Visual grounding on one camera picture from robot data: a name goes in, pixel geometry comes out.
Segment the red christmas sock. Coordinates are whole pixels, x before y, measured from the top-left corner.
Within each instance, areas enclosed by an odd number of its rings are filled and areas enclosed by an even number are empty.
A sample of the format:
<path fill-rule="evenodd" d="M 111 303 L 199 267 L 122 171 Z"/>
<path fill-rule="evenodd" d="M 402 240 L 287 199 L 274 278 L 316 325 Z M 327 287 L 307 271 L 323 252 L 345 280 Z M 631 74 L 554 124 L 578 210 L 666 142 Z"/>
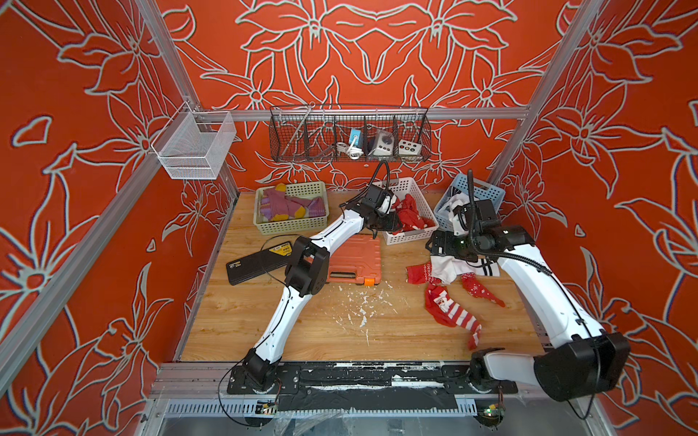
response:
<path fill-rule="evenodd" d="M 396 214 L 400 222 L 400 232 L 412 232 L 425 230 L 436 223 L 419 213 L 417 203 L 411 194 L 407 194 L 405 199 L 396 201 Z"/>

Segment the white black striped crew sock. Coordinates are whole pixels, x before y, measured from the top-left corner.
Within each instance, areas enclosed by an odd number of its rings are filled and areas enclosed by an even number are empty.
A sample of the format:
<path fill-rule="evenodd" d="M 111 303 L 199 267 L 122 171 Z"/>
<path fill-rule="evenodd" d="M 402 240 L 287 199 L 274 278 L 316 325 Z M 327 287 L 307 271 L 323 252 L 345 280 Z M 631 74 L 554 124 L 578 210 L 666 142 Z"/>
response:
<path fill-rule="evenodd" d="M 454 256 L 432 256 L 431 268 L 431 275 L 443 284 L 450 284 L 464 274 L 490 277 L 501 275 L 497 263 L 487 263 L 487 261 L 482 260 L 480 263 L 471 265 L 465 260 L 454 258 Z"/>

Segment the red patterned knit sock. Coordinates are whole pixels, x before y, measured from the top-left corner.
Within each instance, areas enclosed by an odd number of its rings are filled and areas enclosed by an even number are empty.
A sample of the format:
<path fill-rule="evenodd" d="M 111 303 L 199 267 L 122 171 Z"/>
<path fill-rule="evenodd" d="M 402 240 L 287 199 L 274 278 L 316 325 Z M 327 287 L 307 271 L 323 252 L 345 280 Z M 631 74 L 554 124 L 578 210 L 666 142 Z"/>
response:
<path fill-rule="evenodd" d="M 423 284 L 433 281 L 432 263 L 423 263 L 422 265 L 413 265 L 405 268 L 407 273 L 407 283 Z"/>

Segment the red white striped santa sock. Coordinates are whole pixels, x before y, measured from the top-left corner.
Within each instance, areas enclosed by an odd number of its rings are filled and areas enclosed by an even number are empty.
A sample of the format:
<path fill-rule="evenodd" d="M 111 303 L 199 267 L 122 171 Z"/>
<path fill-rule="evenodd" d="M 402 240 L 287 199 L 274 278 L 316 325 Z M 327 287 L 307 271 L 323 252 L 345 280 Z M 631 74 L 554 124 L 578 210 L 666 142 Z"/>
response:
<path fill-rule="evenodd" d="M 478 347 L 482 332 L 481 323 L 456 302 L 445 287 L 429 283 L 425 290 L 425 309 L 439 324 L 449 328 L 463 328 L 469 332 L 469 350 L 473 351 Z"/>

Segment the purple ribbed sock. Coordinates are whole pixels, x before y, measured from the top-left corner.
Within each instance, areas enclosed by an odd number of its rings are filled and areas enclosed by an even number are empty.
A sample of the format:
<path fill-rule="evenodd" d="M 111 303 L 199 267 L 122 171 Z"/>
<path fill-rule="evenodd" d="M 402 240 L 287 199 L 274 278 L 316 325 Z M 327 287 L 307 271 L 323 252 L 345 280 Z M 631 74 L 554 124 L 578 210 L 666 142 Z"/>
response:
<path fill-rule="evenodd" d="M 265 222 L 319 218 L 325 215 L 325 201 L 321 196 L 305 199 L 270 188 L 263 190 L 258 211 Z"/>

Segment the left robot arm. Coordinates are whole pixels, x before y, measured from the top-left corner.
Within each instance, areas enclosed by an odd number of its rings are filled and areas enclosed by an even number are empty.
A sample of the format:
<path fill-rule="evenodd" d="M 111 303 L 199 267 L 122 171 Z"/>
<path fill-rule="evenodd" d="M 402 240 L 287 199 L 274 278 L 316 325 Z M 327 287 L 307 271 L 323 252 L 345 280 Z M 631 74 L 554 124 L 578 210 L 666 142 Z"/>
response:
<path fill-rule="evenodd" d="M 342 213 L 319 234 L 300 236 L 285 267 L 281 299 L 259 341 L 240 366 L 256 388 L 267 390 L 276 379 L 285 345 L 297 319 L 327 282 L 332 254 L 352 236 L 396 230 L 398 195 L 386 187 L 368 185 L 342 206 Z"/>

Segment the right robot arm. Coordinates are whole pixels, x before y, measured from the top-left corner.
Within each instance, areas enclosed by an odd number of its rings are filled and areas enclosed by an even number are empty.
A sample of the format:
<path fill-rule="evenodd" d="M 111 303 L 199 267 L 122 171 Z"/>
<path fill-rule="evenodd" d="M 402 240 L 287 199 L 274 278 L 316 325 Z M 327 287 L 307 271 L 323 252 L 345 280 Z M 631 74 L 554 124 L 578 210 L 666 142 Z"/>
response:
<path fill-rule="evenodd" d="M 561 284 L 534 238 L 520 225 L 505 226 L 489 200 L 456 207 L 465 235 L 436 231 L 425 247 L 457 260 L 495 262 L 514 281 L 543 326 L 550 348 L 542 355 L 485 349 L 473 354 L 467 380 L 481 392 L 501 381 L 540 387 L 555 401 L 608 392 L 618 384 L 629 341 L 607 332 Z"/>

